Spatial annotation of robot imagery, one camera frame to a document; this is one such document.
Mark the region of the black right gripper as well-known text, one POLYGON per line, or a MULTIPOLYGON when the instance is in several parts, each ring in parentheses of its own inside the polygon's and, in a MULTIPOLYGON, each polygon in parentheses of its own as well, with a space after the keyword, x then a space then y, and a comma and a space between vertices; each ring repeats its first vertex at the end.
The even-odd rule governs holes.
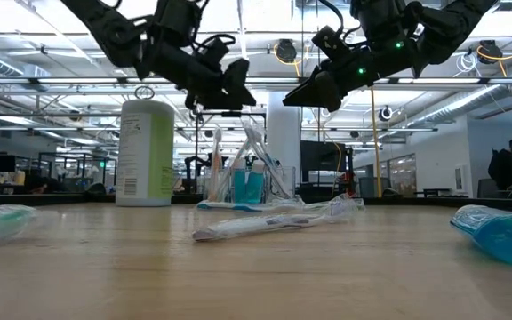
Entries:
POLYGON ((318 107, 337 111, 341 97, 364 85, 372 85, 393 73, 394 51, 368 47, 349 49, 337 46, 326 50, 329 63, 320 71, 290 91, 283 99, 286 107, 318 107))

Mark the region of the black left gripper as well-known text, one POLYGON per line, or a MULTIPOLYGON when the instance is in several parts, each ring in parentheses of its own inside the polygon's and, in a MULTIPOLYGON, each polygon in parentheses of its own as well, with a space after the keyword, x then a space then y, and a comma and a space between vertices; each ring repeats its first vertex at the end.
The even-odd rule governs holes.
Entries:
POLYGON ((239 59, 224 72, 208 68, 196 58, 168 43, 161 43, 148 53, 149 69, 186 90, 185 106, 189 110, 241 110, 255 106, 256 99, 245 87, 250 62, 239 59))

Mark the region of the person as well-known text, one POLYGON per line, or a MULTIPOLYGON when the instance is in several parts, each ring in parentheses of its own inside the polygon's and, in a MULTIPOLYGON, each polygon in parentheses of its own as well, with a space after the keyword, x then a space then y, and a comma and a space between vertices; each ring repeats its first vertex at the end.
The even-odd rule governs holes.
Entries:
POLYGON ((498 189, 505 190, 512 187, 512 140, 509 141, 509 149, 492 150, 488 174, 495 181, 498 189))
POLYGON ((25 188, 30 194, 51 194, 65 191, 61 182, 54 178, 31 176, 25 181, 25 188))

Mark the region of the grey toothbrush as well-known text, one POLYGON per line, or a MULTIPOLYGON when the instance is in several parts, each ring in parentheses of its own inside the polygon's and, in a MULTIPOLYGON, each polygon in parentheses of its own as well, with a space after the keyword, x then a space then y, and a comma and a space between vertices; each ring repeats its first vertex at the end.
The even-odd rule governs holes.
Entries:
POLYGON ((340 224, 350 221, 355 214, 364 211, 364 200, 347 194, 336 196, 325 202, 304 203, 302 209, 288 212, 232 211, 236 214, 234 219, 200 227, 192 233, 192 239, 196 242, 211 242, 285 228, 311 228, 324 224, 340 224))

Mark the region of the white green wipes canister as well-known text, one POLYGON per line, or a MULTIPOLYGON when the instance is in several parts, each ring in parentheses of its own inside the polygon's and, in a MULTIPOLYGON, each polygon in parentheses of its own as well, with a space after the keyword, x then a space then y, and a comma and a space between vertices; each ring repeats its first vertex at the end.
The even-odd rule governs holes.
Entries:
POLYGON ((171 204, 174 111, 161 101, 128 100, 122 106, 116 205, 171 204))

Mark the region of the blue toothbrush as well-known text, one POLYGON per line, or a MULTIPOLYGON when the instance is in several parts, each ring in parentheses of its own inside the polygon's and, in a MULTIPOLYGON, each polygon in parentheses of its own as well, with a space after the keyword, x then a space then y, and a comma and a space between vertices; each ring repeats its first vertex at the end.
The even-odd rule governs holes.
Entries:
POLYGON ((196 205, 197 210, 230 210, 237 212, 288 212, 300 210, 304 203, 300 199, 275 199, 269 203, 228 203, 203 200, 196 205))

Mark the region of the clear cup with toothbrushes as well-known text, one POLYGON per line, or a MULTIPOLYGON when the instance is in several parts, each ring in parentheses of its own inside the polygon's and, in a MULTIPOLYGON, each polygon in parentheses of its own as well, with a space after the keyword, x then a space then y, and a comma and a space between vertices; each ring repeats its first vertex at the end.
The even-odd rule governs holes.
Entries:
POLYGON ((186 166, 186 184, 184 185, 185 191, 190 195, 200 195, 201 192, 198 190, 199 176, 204 167, 211 168, 211 156, 212 152, 207 154, 207 158, 204 159, 199 156, 198 152, 201 149, 199 147, 199 133, 202 131, 203 126, 208 124, 214 116, 220 116, 225 118, 241 118, 242 116, 248 116, 251 120, 254 117, 259 116, 263 119, 264 125, 267 125, 266 116, 262 113, 249 114, 247 112, 240 111, 221 111, 219 113, 203 112, 196 115, 192 115, 194 119, 194 142, 195 142, 195 153, 192 156, 185 158, 184 163, 186 166))

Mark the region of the small blue mouthwash bottle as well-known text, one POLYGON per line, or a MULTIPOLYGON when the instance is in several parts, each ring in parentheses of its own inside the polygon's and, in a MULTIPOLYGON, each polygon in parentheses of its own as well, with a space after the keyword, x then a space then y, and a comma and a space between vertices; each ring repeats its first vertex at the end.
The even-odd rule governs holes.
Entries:
POLYGON ((512 212, 483 205, 465 205, 450 224, 486 254, 512 264, 512 212))
POLYGON ((261 202, 265 167, 265 163, 261 160, 256 160, 252 164, 252 169, 246 182, 246 201, 249 204, 259 204, 261 202))
POLYGON ((245 200, 245 174, 245 160, 243 158, 235 160, 232 174, 233 200, 235 203, 243 203, 245 200))

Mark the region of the clear plastic organizer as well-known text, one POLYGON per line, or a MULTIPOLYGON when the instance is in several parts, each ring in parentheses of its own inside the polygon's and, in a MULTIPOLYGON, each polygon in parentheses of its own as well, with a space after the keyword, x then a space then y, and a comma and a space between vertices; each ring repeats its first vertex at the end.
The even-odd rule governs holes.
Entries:
MULTIPOLYGON (((224 175, 224 169, 220 169, 219 182, 224 175)), ((246 182, 248 180, 248 176, 249 176, 251 169, 252 169, 252 166, 245 166, 245 171, 246 171, 245 186, 246 186, 246 182)), ((295 169, 293 167, 281 167, 281 169, 283 171, 283 181, 286 184, 286 186, 288 187, 288 189, 290 189, 290 194, 292 196, 291 198, 288 198, 288 199, 295 199, 295 197, 296 197, 296 195, 295 195, 295 187, 296 187, 295 169)), ((209 184, 210 184, 210 178, 211 178, 211 170, 206 169, 204 171, 204 199, 203 200, 208 200, 208 189, 209 189, 209 184)), ((271 177, 269 175, 267 168, 265 167, 264 188, 263 188, 263 194, 262 194, 262 198, 261 198, 262 204, 269 203, 275 199, 284 199, 279 196, 279 193, 276 191, 276 188, 272 186, 271 182, 272 182, 271 177)), ((232 184, 231 184, 231 187, 229 188, 226 198, 223 201, 219 200, 218 197, 215 202, 234 203, 232 184)))

